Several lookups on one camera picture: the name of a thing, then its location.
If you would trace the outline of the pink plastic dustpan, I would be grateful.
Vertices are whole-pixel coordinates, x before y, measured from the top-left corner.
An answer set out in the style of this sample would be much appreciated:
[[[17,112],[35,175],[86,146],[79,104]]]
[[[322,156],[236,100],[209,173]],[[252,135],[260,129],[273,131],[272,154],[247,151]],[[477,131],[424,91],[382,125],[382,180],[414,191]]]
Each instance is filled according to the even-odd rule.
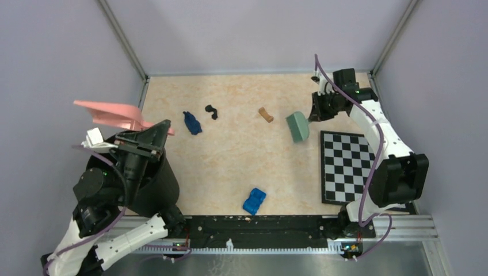
[[[143,118],[141,110],[134,105],[83,100],[75,100],[73,104],[85,108],[94,124],[135,132],[145,131],[154,126],[154,123]]]

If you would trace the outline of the green plastic hand brush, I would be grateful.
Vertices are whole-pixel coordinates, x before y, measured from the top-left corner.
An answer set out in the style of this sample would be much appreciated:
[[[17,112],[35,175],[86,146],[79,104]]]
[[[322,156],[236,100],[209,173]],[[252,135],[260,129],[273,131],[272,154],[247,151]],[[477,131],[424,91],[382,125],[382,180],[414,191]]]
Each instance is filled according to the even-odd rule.
[[[303,142],[309,138],[309,121],[302,112],[293,112],[286,117],[286,122],[294,143]]]

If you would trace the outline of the large dark blue paper scrap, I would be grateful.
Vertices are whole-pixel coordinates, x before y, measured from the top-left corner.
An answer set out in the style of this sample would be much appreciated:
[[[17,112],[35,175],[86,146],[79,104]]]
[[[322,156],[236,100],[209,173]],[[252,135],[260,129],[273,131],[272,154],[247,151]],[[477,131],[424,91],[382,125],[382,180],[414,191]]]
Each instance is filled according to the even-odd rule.
[[[196,120],[195,116],[188,112],[188,111],[183,111],[183,114],[184,114],[184,122],[185,122],[185,125],[188,129],[188,131],[192,134],[192,135],[198,135],[199,133],[201,133],[203,130],[201,128],[201,124],[198,120]]]

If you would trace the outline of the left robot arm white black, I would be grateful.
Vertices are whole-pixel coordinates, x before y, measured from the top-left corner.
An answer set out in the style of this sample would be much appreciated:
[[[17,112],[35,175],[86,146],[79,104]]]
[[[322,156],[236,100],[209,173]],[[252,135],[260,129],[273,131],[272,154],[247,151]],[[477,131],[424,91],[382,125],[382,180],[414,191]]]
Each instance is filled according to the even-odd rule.
[[[88,130],[78,146],[104,162],[87,168],[73,192],[77,199],[63,239],[42,257],[44,275],[101,275],[140,247],[184,232],[185,218],[176,205],[157,210],[145,223],[127,233],[101,241],[136,201],[149,163],[160,163],[170,120],[141,131],[123,131],[107,142],[98,128]]]

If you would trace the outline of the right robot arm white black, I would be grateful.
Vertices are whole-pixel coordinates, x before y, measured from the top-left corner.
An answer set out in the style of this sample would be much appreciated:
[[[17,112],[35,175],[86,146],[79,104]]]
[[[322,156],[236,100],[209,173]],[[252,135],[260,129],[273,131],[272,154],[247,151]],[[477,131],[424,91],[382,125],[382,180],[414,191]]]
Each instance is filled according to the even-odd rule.
[[[429,160],[403,142],[385,117],[374,90],[360,88],[354,69],[335,71],[329,78],[316,68],[311,79],[319,89],[312,94],[309,122],[329,120],[345,112],[360,127],[375,152],[361,198],[348,203],[345,207],[348,215],[337,221],[339,233],[352,237],[385,210],[419,199]]]

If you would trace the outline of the black round trash bin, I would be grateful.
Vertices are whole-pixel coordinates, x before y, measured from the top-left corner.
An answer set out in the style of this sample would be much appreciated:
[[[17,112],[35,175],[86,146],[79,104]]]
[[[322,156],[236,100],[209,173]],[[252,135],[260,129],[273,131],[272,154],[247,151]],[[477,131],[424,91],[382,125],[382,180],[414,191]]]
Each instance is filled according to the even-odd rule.
[[[135,154],[118,154],[115,149],[99,154],[110,160],[124,177],[121,185],[128,185],[128,209],[150,217],[177,203],[180,187],[165,150],[158,162]]]

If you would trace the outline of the black white checkerboard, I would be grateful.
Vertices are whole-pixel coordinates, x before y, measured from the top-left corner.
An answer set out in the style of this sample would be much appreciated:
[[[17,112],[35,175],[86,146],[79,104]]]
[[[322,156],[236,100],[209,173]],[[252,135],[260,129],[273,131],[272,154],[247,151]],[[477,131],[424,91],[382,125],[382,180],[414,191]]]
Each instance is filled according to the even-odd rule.
[[[320,145],[322,203],[359,200],[375,158],[367,139],[356,133],[320,131]]]

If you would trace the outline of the wooden arch block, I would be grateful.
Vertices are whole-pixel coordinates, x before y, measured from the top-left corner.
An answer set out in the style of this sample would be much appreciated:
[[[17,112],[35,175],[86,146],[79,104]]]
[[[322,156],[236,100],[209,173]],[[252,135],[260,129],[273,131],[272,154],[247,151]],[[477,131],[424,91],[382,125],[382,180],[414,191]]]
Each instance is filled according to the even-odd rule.
[[[274,117],[271,116],[264,107],[259,108],[258,113],[263,117],[266,122],[271,123],[274,120]]]

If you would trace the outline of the small black paper scrap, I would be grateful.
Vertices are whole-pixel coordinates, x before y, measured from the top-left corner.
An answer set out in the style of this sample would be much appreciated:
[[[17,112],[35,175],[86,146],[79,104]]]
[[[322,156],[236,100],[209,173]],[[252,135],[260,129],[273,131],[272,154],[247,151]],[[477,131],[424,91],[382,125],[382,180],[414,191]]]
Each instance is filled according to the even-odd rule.
[[[213,120],[218,119],[218,110],[214,108],[212,105],[207,105],[204,109],[206,112],[211,113],[211,118]]]

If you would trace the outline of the blue toy car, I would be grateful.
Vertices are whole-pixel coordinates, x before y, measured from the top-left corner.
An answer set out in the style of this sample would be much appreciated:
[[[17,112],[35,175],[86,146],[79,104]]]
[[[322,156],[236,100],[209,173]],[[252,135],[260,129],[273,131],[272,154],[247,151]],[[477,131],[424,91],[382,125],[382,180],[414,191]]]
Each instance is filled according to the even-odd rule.
[[[253,188],[242,205],[242,209],[251,214],[256,215],[260,206],[266,198],[266,193],[258,188]]]

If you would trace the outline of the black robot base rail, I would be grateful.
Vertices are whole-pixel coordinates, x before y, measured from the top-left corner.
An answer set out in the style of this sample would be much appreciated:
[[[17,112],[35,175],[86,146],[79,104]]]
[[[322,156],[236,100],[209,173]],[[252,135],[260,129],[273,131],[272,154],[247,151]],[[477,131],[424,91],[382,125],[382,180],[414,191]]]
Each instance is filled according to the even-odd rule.
[[[231,241],[236,249],[325,248],[329,240],[356,240],[376,236],[373,224],[341,222],[337,216],[192,216],[170,238],[191,248],[224,248]]]

